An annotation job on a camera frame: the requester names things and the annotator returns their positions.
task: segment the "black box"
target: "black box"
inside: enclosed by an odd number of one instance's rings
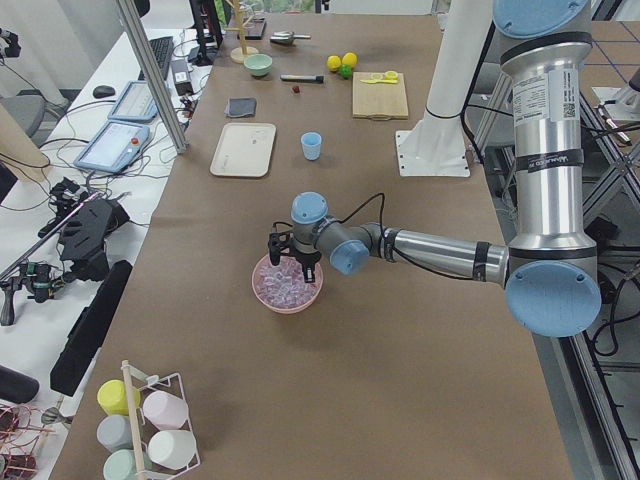
[[[178,95],[191,95],[191,77],[189,76],[189,65],[184,58],[171,61],[171,72],[173,73],[173,84],[176,86]]]

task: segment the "metal scoop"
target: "metal scoop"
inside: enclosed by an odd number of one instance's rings
[[[274,32],[271,35],[271,43],[278,45],[293,45],[294,40],[309,40],[311,35],[296,35],[294,32]]]

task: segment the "label sticker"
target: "label sticker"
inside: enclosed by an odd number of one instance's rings
[[[550,117],[552,122],[580,119],[578,70],[567,68],[549,72]]]
[[[549,118],[549,79],[546,73],[522,80],[513,86],[515,126]]]
[[[516,170],[527,170],[529,173],[539,172],[548,168],[580,167],[584,163],[582,150],[576,148],[562,152],[526,155],[516,159]]]

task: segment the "white tray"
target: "white tray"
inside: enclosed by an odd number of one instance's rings
[[[276,126],[271,123],[227,123],[213,154],[212,174],[263,177],[269,171]]]

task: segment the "light green cup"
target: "light green cup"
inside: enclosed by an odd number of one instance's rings
[[[151,470],[151,460],[146,453],[144,456],[144,468]],[[102,468],[104,480],[136,480],[136,459],[133,450],[118,450],[107,458]]]

